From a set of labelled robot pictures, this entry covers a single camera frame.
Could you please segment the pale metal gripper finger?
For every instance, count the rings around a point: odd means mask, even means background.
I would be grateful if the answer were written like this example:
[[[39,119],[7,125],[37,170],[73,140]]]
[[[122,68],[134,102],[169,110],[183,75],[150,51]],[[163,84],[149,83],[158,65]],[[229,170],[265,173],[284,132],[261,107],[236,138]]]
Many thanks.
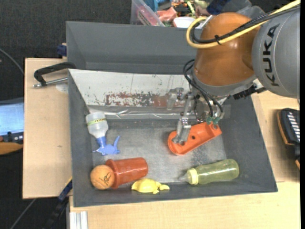
[[[176,144],[180,143],[180,141],[181,141],[180,136],[181,136],[182,126],[183,126],[182,122],[178,122],[177,129],[176,129],[176,134],[175,134],[174,138],[172,139],[172,141]]]
[[[180,130],[180,143],[186,142],[189,136],[189,132],[191,129],[191,124],[189,123],[188,118],[182,118],[181,119],[181,130]]]

